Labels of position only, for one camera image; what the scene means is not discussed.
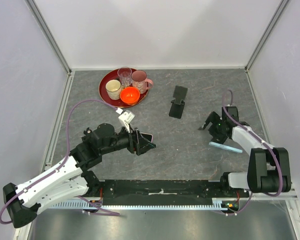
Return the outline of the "blue case phone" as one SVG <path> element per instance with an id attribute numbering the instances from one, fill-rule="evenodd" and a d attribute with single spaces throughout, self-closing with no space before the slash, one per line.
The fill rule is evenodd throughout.
<path id="1" fill-rule="evenodd" d="M 216 148 L 226 150 L 226 151 L 230 151 L 230 152 L 233 152 L 233 153 L 243 153 L 242 149 L 231 147 L 231 146 L 224 145 L 224 144 L 220 144 L 220 143 L 213 142 L 213 141 L 209 142 L 209 145 L 212 146 L 212 147 L 216 147 Z"/>

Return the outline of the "black folding phone stand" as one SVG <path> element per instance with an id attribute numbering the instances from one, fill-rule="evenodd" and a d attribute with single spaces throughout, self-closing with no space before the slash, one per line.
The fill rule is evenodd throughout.
<path id="1" fill-rule="evenodd" d="M 185 99 L 188 93 L 188 88 L 176 85 L 172 97 L 174 98 L 171 101 L 171 108 L 168 115 L 172 118 L 181 119 L 184 107 Z"/>

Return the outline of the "beige case phone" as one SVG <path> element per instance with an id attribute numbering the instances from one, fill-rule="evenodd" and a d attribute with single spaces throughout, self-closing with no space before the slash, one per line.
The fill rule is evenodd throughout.
<path id="1" fill-rule="evenodd" d="M 153 142 L 153 135 L 150 133 L 141 133 L 141 135 L 146 138 L 148 141 L 150 141 L 151 143 Z"/>

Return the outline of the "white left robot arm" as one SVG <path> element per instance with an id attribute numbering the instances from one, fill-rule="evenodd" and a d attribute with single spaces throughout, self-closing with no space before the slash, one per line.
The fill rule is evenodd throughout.
<path id="1" fill-rule="evenodd" d="M 22 184 L 8 183 L 3 187 L 4 209 L 14 228 L 26 226 L 63 200 L 98 195 L 101 182 L 91 169 L 102 162 L 104 155 L 127 149 L 140 156 L 156 148 L 153 135 L 138 128 L 122 127 L 116 133 L 111 124 L 103 123 L 95 130 L 87 128 L 83 134 L 82 142 L 49 170 Z"/>

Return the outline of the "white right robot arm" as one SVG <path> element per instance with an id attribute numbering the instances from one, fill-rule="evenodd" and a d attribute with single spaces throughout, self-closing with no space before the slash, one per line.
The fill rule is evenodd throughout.
<path id="1" fill-rule="evenodd" d="M 257 136 L 248 123 L 239 120 L 237 107 L 226 106 L 221 115 L 211 112 L 198 129 L 202 131 L 208 126 L 212 143 L 229 150 L 224 143 L 230 139 L 249 155 L 247 172 L 223 173 L 220 178 L 222 182 L 219 184 L 219 191 L 223 196 L 230 197 L 237 189 L 275 196 L 291 190 L 288 151 L 283 147 L 275 147 Z"/>

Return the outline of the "orange plastic bowl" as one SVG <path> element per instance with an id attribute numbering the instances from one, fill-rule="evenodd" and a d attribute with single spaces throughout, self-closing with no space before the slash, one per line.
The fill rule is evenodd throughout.
<path id="1" fill-rule="evenodd" d="M 120 99 L 127 105 L 134 105 L 139 101 L 140 91 L 135 87 L 126 87 L 120 93 Z"/>

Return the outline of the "cream ceramic cup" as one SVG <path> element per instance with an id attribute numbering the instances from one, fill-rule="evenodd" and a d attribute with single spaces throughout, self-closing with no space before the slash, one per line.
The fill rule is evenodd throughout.
<path id="1" fill-rule="evenodd" d="M 120 94 L 122 91 L 122 85 L 119 80 L 112 79 L 108 81 L 105 85 L 106 92 L 110 99 L 112 100 L 119 100 Z"/>

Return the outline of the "pink mug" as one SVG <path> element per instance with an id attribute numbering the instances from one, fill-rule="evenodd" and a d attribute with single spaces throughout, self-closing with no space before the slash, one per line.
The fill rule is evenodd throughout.
<path id="1" fill-rule="evenodd" d="M 131 78 L 132 86 L 137 88 L 140 94 L 144 94 L 154 86 L 153 81 L 148 78 L 147 73 L 143 70 L 134 71 L 131 75 Z"/>

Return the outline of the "clear drinking glass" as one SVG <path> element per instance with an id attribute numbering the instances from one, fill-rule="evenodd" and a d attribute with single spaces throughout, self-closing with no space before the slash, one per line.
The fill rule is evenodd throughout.
<path id="1" fill-rule="evenodd" d="M 127 88 L 132 84 L 132 69 L 129 67 L 121 67 L 117 71 L 120 83 L 123 88 Z"/>

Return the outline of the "red round tray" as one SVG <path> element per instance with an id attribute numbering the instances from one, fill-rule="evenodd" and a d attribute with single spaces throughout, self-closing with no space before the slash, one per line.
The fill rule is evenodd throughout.
<path id="1" fill-rule="evenodd" d="M 99 95 L 101 97 L 101 99 L 104 102 L 107 102 L 108 104 L 111 104 L 114 107 L 117 108 L 130 108 L 132 106 L 135 106 L 137 104 L 139 104 L 140 102 L 142 102 L 145 97 L 148 95 L 149 90 L 146 90 L 145 93 L 142 93 L 137 101 L 137 103 L 133 104 L 133 105 L 129 105 L 124 103 L 121 99 L 117 99 L 117 100 L 113 100 L 109 97 L 107 91 L 106 91 L 106 84 L 110 81 L 110 80 L 119 80 L 119 75 L 118 75 L 118 68 L 115 70 L 110 71 L 109 73 L 107 73 L 102 80 L 99 83 L 99 87 L 98 87 L 98 91 L 99 91 Z"/>

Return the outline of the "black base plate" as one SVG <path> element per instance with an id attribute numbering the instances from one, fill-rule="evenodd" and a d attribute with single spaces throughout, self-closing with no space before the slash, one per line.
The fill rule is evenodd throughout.
<path id="1" fill-rule="evenodd" d="M 106 204 L 208 204 L 213 198 L 248 198 L 243 189 L 208 180 L 114 180 L 101 181 L 86 197 L 101 197 Z"/>

